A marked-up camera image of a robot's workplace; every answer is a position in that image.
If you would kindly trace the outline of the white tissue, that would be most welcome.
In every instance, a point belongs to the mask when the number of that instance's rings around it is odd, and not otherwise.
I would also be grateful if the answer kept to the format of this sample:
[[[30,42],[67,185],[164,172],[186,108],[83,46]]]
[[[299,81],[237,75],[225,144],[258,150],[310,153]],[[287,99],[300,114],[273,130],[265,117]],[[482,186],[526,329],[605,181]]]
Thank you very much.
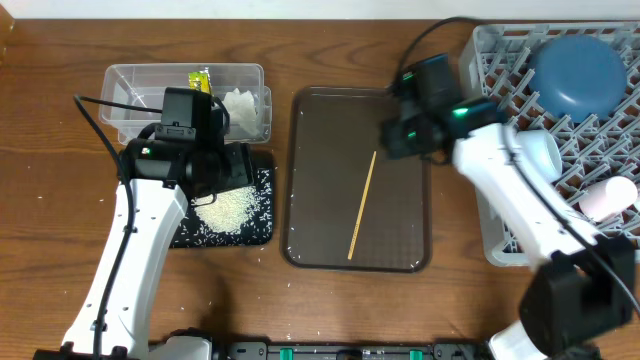
[[[227,92],[223,104],[229,112],[230,131],[236,137],[255,137],[259,134],[253,93],[238,88]]]

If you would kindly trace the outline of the yellow green snack wrapper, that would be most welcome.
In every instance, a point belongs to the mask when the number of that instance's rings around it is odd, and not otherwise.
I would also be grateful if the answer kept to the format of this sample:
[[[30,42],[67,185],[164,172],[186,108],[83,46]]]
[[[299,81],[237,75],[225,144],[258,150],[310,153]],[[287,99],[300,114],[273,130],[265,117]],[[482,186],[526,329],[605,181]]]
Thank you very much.
[[[188,74],[189,88],[211,95],[210,75],[207,69],[190,72]]]

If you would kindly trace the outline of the light blue rice bowl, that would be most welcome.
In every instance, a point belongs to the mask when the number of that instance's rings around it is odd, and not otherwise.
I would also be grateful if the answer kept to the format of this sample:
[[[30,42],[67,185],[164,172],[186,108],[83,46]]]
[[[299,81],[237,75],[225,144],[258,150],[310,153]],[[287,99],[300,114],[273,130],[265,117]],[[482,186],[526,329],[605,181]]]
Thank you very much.
[[[521,131],[516,135],[525,155],[548,183],[562,175],[562,159],[552,135],[546,130]]]

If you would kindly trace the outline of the dark blue plate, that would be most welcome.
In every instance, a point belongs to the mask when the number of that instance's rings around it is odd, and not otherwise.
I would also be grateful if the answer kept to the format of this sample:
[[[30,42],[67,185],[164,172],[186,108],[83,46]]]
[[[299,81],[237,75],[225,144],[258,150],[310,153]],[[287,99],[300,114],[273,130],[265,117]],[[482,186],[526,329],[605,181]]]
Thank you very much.
[[[588,35],[567,35],[545,42],[529,62],[529,88],[538,105],[556,118],[581,123],[606,117],[622,100],[626,69],[606,42]]]

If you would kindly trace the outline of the pink white cup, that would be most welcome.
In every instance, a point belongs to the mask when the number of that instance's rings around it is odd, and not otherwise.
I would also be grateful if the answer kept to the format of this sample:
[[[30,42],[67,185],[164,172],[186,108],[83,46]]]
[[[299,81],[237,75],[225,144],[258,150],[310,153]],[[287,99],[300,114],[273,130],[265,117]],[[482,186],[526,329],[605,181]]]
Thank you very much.
[[[578,200],[581,212],[594,222],[602,222],[635,203],[638,188],[623,176],[614,176],[588,186]]]

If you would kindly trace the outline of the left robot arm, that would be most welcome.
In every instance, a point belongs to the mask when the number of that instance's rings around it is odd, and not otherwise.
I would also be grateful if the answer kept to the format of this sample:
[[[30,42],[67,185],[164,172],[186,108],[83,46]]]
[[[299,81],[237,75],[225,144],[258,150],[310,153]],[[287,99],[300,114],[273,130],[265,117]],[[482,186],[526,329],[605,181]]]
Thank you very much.
[[[150,346],[151,310],[171,241],[190,203],[249,187],[256,169],[248,144],[228,143],[231,116],[206,92],[169,87],[160,120],[117,151],[103,143],[119,185],[94,280],[57,350],[37,359],[218,359],[216,342],[188,328]]]

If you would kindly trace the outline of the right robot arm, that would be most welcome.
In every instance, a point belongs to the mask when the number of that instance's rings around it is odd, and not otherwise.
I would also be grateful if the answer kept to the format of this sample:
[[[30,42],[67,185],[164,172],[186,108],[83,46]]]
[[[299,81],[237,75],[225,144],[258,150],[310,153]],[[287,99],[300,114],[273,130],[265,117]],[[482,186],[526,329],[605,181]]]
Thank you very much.
[[[496,103],[463,98],[446,55],[399,64],[389,90],[400,110],[381,126],[388,156],[443,154],[512,231],[534,274],[518,320],[488,341],[492,358],[550,359],[638,314],[632,242],[603,236],[565,202]]]

